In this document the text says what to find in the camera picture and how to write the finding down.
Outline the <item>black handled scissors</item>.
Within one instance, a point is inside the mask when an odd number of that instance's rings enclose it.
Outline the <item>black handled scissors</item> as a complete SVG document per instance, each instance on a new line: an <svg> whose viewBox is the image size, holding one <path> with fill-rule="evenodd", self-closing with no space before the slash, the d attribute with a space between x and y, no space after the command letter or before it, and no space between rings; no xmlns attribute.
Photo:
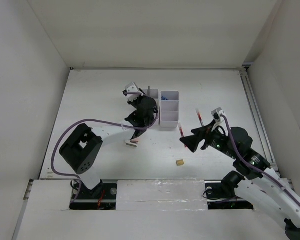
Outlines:
<svg viewBox="0 0 300 240"><path fill-rule="evenodd" d="M148 95L148 97L151 97L151 87L150 86L148 86L148 88L147 88L147 95Z"/></svg>

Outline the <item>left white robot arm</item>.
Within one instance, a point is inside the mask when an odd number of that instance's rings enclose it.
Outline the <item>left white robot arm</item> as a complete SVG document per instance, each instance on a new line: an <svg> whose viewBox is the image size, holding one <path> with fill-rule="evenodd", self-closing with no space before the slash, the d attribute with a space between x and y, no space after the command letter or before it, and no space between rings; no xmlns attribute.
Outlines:
<svg viewBox="0 0 300 240"><path fill-rule="evenodd" d="M137 139L157 120L159 111L155 99L139 95L133 101L129 100L128 104L135 111L121 123L90 119L90 122L105 124L95 129L86 124L87 119L73 124L70 129L74 131L59 149L59 154L75 172L79 187L84 187L85 194L90 198L97 198L103 191L103 182L94 167L101 148Z"/></svg>

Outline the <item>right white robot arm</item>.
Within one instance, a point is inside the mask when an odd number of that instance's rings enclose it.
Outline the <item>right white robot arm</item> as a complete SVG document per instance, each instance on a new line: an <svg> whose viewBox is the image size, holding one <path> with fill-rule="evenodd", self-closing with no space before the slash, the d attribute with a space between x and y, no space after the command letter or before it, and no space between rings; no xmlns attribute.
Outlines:
<svg viewBox="0 0 300 240"><path fill-rule="evenodd" d="M180 141L193 153L211 147L233 160L234 170L215 187L206 185L206 197L224 204L240 198L263 211L283 228L290 240L300 240L300 197L271 167L271 164L252 149L253 140L241 127L227 131L213 120L193 129Z"/></svg>

